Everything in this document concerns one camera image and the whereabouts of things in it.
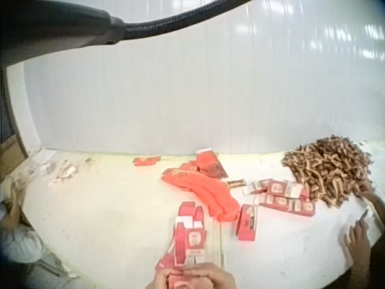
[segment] black cable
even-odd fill
[[[251,0],[217,0],[168,18],[143,23],[127,23],[123,40],[140,39],[180,30],[206,21]]]

